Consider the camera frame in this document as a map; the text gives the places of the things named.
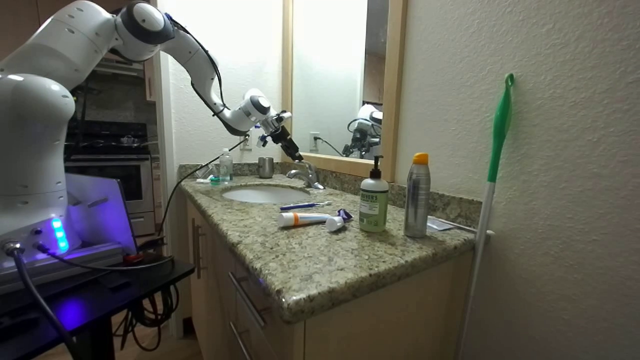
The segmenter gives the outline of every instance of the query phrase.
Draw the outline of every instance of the product label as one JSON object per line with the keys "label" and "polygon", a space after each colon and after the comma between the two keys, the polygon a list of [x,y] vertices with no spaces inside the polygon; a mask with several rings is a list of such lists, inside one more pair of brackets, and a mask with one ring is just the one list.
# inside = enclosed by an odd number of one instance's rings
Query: product label
{"label": "product label", "polygon": [[360,190],[360,228],[380,231],[387,223],[388,192]]}

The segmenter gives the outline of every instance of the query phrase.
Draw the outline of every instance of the floor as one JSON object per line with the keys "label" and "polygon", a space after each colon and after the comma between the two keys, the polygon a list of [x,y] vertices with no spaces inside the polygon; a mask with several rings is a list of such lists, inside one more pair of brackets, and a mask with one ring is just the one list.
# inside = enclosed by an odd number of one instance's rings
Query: floor
{"label": "floor", "polygon": [[[114,329],[123,317],[124,313],[112,317],[111,323]],[[195,338],[195,335],[188,336],[184,339],[172,338],[169,333],[168,324],[165,324],[163,327],[162,334],[160,347],[154,352],[140,350],[131,338],[131,335],[129,335],[124,349],[120,351],[120,338],[114,338],[113,346],[116,350],[116,360],[202,360],[198,340]],[[156,329],[138,326],[136,328],[136,335],[138,335],[138,339],[140,339],[140,342],[146,347],[151,347],[156,344]],[[71,360],[71,357],[69,356],[69,352],[67,352],[67,348],[65,348],[64,345],[60,345],[36,357],[36,360]]]}

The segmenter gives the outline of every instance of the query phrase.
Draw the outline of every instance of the granite countertop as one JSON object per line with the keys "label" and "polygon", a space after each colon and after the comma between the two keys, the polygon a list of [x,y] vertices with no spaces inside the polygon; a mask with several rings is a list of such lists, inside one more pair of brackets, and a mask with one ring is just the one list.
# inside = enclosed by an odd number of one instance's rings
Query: granite countertop
{"label": "granite countertop", "polygon": [[[277,184],[310,193],[303,202],[332,201],[299,212],[334,214],[347,209],[354,221],[336,233],[323,224],[279,229],[281,204],[230,200],[222,193],[247,184]],[[209,225],[221,233],[231,251],[260,279],[282,320],[296,323],[364,296],[452,259],[474,247],[471,233],[451,229],[421,240],[403,236],[404,209],[389,206],[387,230],[358,228],[360,198],[333,189],[305,189],[298,179],[237,177],[232,184],[211,186],[194,180],[182,189]]]}

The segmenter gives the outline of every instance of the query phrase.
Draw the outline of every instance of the silver spray can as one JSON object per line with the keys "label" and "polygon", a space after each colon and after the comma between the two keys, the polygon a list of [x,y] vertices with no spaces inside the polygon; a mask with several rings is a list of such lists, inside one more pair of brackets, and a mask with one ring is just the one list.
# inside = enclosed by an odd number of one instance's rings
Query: silver spray can
{"label": "silver spray can", "polygon": [[427,234],[430,192],[429,155],[419,152],[413,157],[413,165],[406,180],[404,234],[411,238],[423,238]]}

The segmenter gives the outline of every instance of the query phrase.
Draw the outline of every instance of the green mop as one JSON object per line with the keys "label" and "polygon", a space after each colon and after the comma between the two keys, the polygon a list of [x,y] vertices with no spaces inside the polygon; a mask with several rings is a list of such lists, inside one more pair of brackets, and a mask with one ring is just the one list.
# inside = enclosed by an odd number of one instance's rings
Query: green mop
{"label": "green mop", "polygon": [[493,118],[493,150],[491,152],[491,163],[489,164],[489,176],[487,177],[486,191],[484,193],[484,201],[482,210],[480,211],[480,223],[476,232],[476,253],[474,254],[474,272],[471,278],[471,286],[467,297],[467,310],[465,312],[465,322],[462,327],[460,342],[458,343],[458,359],[462,358],[462,347],[465,343],[467,334],[467,325],[469,323],[469,315],[471,314],[471,303],[473,302],[474,292],[476,290],[476,281],[478,270],[480,269],[480,260],[484,249],[484,241],[486,239],[486,228],[489,224],[489,216],[491,215],[491,205],[493,203],[493,194],[495,193],[495,181],[498,178],[498,167],[500,166],[500,155],[502,154],[502,146],[504,139],[507,137],[509,125],[511,123],[511,87],[515,77],[508,74],[504,80],[504,95]]}

